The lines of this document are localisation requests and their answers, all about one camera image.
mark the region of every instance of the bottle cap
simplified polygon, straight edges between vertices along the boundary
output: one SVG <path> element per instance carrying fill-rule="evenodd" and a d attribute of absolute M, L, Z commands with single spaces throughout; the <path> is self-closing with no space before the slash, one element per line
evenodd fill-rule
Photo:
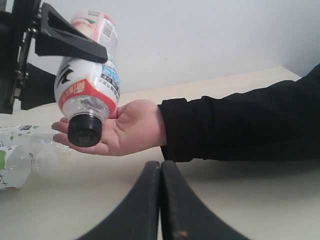
<path fill-rule="evenodd" d="M 51 176 L 58 168 L 58 157 L 52 150 L 46 149 L 33 159 L 32 169 L 41 176 Z"/>
<path fill-rule="evenodd" d="M 96 116 L 80 114 L 69 121 L 68 140 L 78 147 L 92 147 L 97 145 L 102 136 L 102 122 Z"/>

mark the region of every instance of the black bottle cap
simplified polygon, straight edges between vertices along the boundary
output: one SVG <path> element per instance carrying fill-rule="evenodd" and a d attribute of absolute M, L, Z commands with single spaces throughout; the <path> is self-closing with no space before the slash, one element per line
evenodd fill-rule
<path fill-rule="evenodd" d="M 79 114 L 69 121 L 68 140 L 71 144 L 88 148 L 95 146 L 101 140 L 102 122 L 96 116 Z"/>

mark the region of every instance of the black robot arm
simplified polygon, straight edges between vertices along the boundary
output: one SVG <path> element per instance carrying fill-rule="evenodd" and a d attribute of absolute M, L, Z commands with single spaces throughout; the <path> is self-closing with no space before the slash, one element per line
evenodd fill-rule
<path fill-rule="evenodd" d="M 12 114 L 15 99 L 29 110 L 54 103 L 55 75 L 28 63 L 32 38 L 38 56 L 63 56 L 105 63 L 107 50 L 69 24 L 41 0 L 15 0 L 0 11 L 0 113 Z"/>

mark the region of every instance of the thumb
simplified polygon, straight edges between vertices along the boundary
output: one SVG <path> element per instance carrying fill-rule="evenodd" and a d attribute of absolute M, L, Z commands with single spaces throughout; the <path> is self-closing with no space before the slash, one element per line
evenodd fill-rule
<path fill-rule="evenodd" d="M 109 119 L 117 119 L 120 117 L 121 114 L 124 113 L 127 105 L 117 107 L 110 115 Z"/>

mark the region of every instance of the black jacket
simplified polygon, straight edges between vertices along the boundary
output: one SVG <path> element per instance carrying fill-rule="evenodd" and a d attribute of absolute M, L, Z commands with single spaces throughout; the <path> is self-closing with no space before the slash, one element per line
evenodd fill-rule
<path fill-rule="evenodd" d="M 320 159 L 320 64 L 298 81 L 235 93 L 164 100 L 165 160 Z"/>

